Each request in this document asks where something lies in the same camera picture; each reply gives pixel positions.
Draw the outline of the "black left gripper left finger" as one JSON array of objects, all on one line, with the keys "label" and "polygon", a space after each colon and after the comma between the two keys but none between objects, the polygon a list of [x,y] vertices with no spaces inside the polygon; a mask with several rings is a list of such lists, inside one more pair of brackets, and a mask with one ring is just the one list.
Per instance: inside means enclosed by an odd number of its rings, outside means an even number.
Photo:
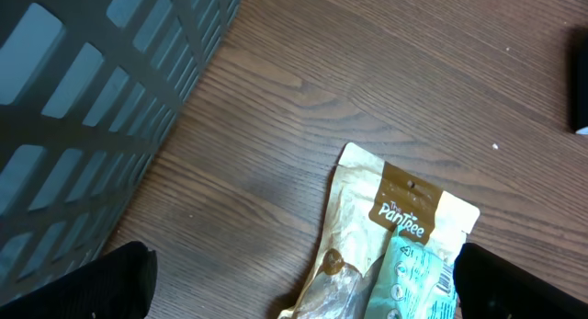
[{"label": "black left gripper left finger", "polygon": [[3,305],[1,319],[142,319],[156,280],[156,252],[129,242]]}]

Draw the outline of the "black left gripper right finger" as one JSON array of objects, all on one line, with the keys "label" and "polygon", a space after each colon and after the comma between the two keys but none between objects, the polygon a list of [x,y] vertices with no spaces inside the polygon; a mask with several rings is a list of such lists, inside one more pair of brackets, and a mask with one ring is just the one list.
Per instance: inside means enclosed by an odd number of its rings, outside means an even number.
[{"label": "black left gripper right finger", "polygon": [[585,302],[473,243],[453,276],[463,319],[587,319]]}]

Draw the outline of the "brown Pantree snack pouch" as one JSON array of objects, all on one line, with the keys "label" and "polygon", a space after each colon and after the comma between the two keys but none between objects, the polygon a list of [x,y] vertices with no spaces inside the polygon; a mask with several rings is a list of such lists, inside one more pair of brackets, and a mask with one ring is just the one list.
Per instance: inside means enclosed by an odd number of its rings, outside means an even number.
[{"label": "brown Pantree snack pouch", "polygon": [[280,317],[454,317],[454,262],[479,216],[465,200],[348,143],[315,262]]}]

